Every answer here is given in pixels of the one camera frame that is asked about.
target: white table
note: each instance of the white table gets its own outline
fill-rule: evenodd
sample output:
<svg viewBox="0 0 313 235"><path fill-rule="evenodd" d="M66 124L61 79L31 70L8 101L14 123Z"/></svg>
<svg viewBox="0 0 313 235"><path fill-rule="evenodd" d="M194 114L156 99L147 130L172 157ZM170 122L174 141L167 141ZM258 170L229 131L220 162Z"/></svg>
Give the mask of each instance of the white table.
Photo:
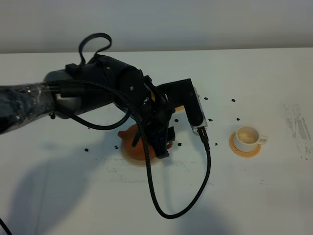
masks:
<svg viewBox="0 0 313 235"><path fill-rule="evenodd" d="M105 132L46 117L0 136L0 217L14 235L313 234L313 49L107 55L142 69L156 85L192 79L213 119L205 191L186 215L164 219L152 204L146 169L129 165L114 148L121 144L117 132L133 120ZM77 53L2 54L0 83L41 81L78 62ZM82 117L104 125L123 115L109 105ZM184 111L170 124L177 140L152 170L161 207L174 213L195 196L206 160ZM250 159L228 146L243 124L269 136Z"/></svg>

